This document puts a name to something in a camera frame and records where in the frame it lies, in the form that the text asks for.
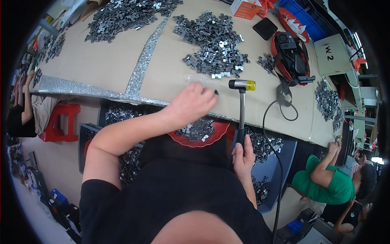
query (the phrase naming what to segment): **red plastic stool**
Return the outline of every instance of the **red plastic stool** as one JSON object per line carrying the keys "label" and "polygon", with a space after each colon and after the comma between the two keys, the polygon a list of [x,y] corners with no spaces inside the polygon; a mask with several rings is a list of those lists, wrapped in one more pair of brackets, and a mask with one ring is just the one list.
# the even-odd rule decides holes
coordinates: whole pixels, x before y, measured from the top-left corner
{"label": "red plastic stool", "polygon": [[[74,116],[80,112],[80,105],[58,103],[51,113],[49,124],[38,137],[42,141],[78,141],[78,135],[73,133]],[[67,114],[68,120],[68,134],[64,135],[64,132],[58,128],[58,115]]]}

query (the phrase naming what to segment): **black power bank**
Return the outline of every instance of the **black power bank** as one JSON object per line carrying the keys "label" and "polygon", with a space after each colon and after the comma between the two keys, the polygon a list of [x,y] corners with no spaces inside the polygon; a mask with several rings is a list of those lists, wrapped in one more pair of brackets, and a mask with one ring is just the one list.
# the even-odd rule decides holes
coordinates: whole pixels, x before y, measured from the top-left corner
{"label": "black power bank", "polygon": [[262,19],[259,23],[253,26],[255,32],[257,32],[264,40],[268,40],[278,30],[278,27],[268,18]]}

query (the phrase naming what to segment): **beige pants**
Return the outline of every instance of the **beige pants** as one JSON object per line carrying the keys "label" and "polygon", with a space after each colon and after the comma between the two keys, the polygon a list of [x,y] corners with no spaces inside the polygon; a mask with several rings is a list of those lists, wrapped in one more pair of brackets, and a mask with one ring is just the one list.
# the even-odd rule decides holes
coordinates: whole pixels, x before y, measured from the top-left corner
{"label": "beige pants", "polygon": [[313,210],[318,216],[321,216],[322,212],[324,212],[324,208],[326,203],[320,203],[307,198],[307,206]]}
{"label": "beige pants", "polygon": [[74,98],[74,96],[59,94],[32,95],[31,106],[34,114],[35,133],[37,135],[42,134],[43,130],[49,123],[51,112],[59,101],[69,100],[72,98]]}

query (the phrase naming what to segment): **black t-shirt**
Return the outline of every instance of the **black t-shirt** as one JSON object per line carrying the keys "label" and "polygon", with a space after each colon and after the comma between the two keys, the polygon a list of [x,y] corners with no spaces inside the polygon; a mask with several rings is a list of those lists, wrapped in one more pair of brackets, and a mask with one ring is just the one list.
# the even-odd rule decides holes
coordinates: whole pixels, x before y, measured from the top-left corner
{"label": "black t-shirt", "polygon": [[216,214],[243,243],[270,243],[272,233],[226,169],[159,160],[143,167],[120,191],[102,180],[83,183],[82,242],[151,243],[174,217],[193,210]]}
{"label": "black t-shirt", "polygon": [[[347,207],[348,202],[338,205],[327,204],[324,208],[324,212],[321,214],[321,218],[323,218],[325,222],[331,222],[335,224]],[[342,224],[349,223],[353,225],[354,228],[356,228],[359,223],[359,213],[362,211],[362,209],[363,206],[360,203],[355,202],[349,210],[348,214],[345,216]]]}
{"label": "black t-shirt", "polygon": [[7,116],[7,133],[13,137],[36,137],[34,114],[31,119],[22,125],[24,107],[16,105],[9,110]]}

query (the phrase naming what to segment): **worker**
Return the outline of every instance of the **worker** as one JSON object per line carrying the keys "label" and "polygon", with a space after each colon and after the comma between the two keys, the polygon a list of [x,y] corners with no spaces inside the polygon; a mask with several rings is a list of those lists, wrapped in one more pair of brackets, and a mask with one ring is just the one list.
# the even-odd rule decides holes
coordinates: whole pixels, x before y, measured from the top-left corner
{"label": "worker", "polygon": [[335,166],[341,150],[341,142],[329,143],[329,151],[323,160],[310,155],[306,170],[297,172],[291,187],[302,197],[330,205],[343,204],[356,196],[366,198],[376,185],[376,172],[373,165],[365,164],[353,177]]}
{"label": "worker", "polygon": [[360,154],[358,152],[356,152],[353,157],[348,155],[345,165],[339,167],[339,169],[341,169],[344,173],[349,175],[351,179],[353,177],[353,174],[358,170],[362,169],[364,165],[370,164],[374,166],[374,164],[370,160],[367,160],[366,155],[363,155],[360,159],[359,159],[359,155]]}
{"label": "worker", "polygon": [[15,83],[15,102],[9,110],[6,127],[7,133],[12,137],[36,137],[42,134],[49,123],[51,112],[54,106],[61,100],[68,100],[60,95],[30,95],[29,85],[34,78],[32,70],[26,79],[25,99],[23,102],[23,80],[22,74]]}
{"label": "worker", "polygon": [[[238,143],[233,149],[235,174],[227,163],[226,138],[204,148],[164,141],[166,133],[197,121],[217,102],[214,90],[192,82],[161,111],[96,134],[87,151],[79,205],[83,243],[271,242],[257,211],[249,135],[244,147]],[[144,140],[142,168],[123,186],[118,156]],[[150,160],[142,162],[143,154]]]}
{"label": "worker", "polygon": [[325,222],[334,224],[333,230],[339,233],[351,233],[359,222],[367,219],[372,203],[363,206],[356,198],[339,205],[327,204],[321,214]]}

